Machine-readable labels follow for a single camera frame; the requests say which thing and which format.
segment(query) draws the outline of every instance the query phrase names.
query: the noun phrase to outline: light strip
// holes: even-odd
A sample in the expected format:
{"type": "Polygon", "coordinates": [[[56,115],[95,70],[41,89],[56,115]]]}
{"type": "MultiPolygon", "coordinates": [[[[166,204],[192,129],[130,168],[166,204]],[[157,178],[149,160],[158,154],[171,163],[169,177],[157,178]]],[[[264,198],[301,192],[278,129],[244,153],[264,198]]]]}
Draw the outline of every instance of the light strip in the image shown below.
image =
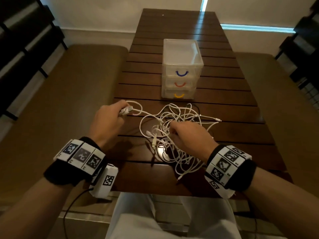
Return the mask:
{"type": "Polygon", "coordinates": [[[202,5],[200,7],[200,11],[204,12],[206,10],[206,6],[207,6],[207,1],[208,0],[202,0],[202,5]]]}
{"type": "Polygon", "coordinates": [[[267,27],[267,26],[251,26],[237,24],[221,24],[224,30],[243,30],[258,32],[279,32],[279,33],[296,33],[293,28],[267,27]]]}

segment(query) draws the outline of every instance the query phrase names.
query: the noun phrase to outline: person's lap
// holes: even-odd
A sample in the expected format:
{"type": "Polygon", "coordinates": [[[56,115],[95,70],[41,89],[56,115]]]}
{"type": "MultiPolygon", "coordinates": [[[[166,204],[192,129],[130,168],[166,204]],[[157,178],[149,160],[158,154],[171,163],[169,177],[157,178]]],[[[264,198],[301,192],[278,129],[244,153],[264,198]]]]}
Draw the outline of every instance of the person's lap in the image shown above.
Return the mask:
{"type": "MultiPolygon", "coordinates": [[[[191,223],[188,237],[240,239],[230,204],[224,199],[180,197],[191,223]]],[[[121,193],[114,209],[106,239],[177,239],[163,231],[154,218],[154,205],[148,194],[121,193]]]]}

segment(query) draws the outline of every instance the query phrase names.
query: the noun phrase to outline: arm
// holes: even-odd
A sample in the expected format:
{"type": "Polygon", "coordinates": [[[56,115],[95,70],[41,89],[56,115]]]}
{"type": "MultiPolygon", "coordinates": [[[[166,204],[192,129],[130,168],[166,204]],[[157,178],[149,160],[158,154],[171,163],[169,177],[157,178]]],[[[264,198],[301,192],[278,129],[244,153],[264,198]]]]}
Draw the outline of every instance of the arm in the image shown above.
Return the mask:
{"type": "MultiPolygon", "coordinates": [[[[218,144],[194,122],[171,122],[170,137],[186,153],[203,162],[218,144]]],[[[257,168],[244,194],[288,238],[319,238],[319,199],[263,169],[257,168]]]]}
{"type": "MultiPolygon", "coordinates": [[[[88,136],[100,148],[119,133],[124,120],[118,113],[128,105],[121,100],[102,106],[96,113],[88,136]]],[[[7,239],[46,238],[72,188],[71,184],[54,185],[45,178],[40,179],[0,217],[0,235],[7,239]]]]}

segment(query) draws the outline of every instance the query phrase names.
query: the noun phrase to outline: plastic drawer unit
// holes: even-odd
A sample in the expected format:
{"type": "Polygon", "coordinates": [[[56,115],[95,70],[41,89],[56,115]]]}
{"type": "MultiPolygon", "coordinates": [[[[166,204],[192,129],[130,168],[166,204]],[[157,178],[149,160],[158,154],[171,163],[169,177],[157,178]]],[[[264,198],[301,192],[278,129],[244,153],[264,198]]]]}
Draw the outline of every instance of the plastic drawer unit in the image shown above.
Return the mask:
{"type": "Polygon", "coordinates": [[[164,39],[162,97],[193,99],[203,66],[196,40],[164,39]]]}

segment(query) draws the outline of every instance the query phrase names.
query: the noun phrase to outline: cable pile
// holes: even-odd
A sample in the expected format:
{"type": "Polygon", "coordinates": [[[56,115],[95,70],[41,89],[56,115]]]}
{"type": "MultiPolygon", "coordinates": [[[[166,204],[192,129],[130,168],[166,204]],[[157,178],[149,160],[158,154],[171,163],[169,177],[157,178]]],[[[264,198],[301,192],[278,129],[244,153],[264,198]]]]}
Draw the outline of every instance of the cable pile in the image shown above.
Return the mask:
{"type": "Polygon", "coordinates": [[[133,116],[138,116],[141,113],[145,113],[141,119],[139,129],[141,134],[146,138],[153,138],[152,147],[157,152],[158,156],[168,163],[176,163],[175,172],[180,175],[178,180],[187,173],[192,173],[200,169],[204,163],[193,156],[188,155],[184,151],[176,147],[173,140],[169,137],[169,124],[171,121],[191,121],[197,122],[198,124],[210,124],[207,128],[207,131],[220,122],[221,120],[214,117],[207,117],[201,114],[198,114],[195,110],[192,109],[192,104],[188,103],[186,107],[178,107],[177,105],[170,103],[162,108],[162,110],[157,114],[150,114],[146,111],[143,111],[143,107],[136,101],[127,101],[128,103],[134,103],[140,106],[140,110],[133,108],[133,111],[138,113],[132,114],[133,116]],[[152,127],[151,131],[146,131],[146,134],[142,132],[141,126],[142,122],[147,117],[155,118],[159,123],[152,127]],[[201,118],[209,118],[215,121],[212,122],[202,122],[201,118]]]}

